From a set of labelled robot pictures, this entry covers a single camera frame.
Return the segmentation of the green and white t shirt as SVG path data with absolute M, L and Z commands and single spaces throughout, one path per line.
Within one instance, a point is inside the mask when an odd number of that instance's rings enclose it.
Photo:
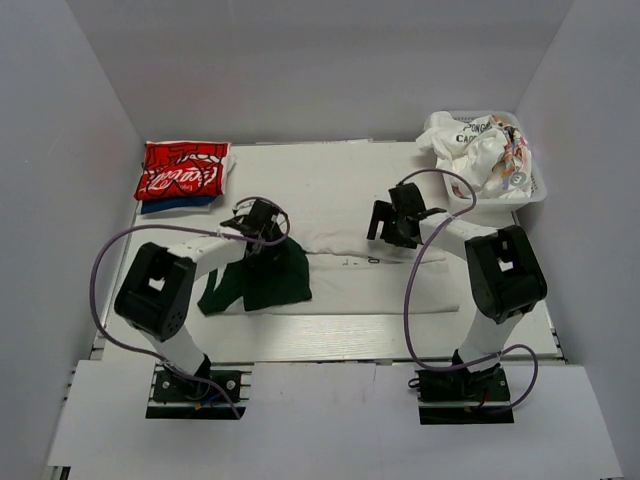
M 212 272 L 197 302 L 216 314 L 400 314 L 415 249 L 395 247 L 345 223 L 304 222 L 292 229 L 297 265 L 251 278 L 240 264 Z

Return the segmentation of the white colourful print t shirt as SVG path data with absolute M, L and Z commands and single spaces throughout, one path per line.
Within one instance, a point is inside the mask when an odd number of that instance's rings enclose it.
M 433 152 L 436 167 L 452 172 L 455 195 L 479 199 L 528 198 L 532 193 L 532 154 L 520 129 L 498 115 L 459 121 L 435 112 L 416 139 L 423 152 Z

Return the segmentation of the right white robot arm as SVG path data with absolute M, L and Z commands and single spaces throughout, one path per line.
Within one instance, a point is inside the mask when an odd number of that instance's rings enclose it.
M 488 385 L 486 371 L 496 367 L 503 354 L 516 347 L 506 342 L 515 326 L 548 287 L 527 234 L 518 225 L 501 229 L 466 221 L 462 210 L 450 213 L 428 209 L 413 183 L 399 183 L 389 190 L 388 201 L 376 200 L 366 238 L 381 239 L 395 247 L 416 249 L 403 301 L 403 329 L 408 351 L 421 369 L 451 374 L 453 390 L 472 399 Z M 415 352 L 410 336 L 410 305 L 422 258 L 431 246 L 466 262 L 475 316 L 461 346 L 454 352 L 459 362 L 447 367 L 430 366 Z

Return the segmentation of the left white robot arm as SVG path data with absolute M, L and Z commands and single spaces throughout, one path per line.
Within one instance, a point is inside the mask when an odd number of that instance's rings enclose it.
M 287 213 L 261 197 L 248 197 L 249 210 L 212 230 L 165 225 L 193 233 L 170 246 L 153 242 L 136 252 L 114 302 L 114 311 L 152 345 L 150 353 L 177 376 L 177 387 L 199 399 L 211 387 L 211 362 L 186 327 L 194 284 L 209 273 L 243 260 L 280 255 L 290 232 Z

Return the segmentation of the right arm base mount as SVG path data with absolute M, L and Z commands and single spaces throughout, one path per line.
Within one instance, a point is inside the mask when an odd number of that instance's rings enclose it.
M 445 366 L 417 362 L 408 387 L 417 393 L 423 426 L 497 425 L 514 422 L 511 393 L 498 353 L 471 362 L 454 354 Z

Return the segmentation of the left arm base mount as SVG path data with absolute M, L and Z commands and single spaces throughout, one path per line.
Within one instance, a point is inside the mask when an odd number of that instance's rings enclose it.
M 145 418 L 239 420 L 248 406 L 252 370 L 251 364 L 214 364 L 210 369 L 210 380 L 226 392 L 237 410 L 234 412 L 216 388 L 185 380 L 157 365 L 152 376 Z

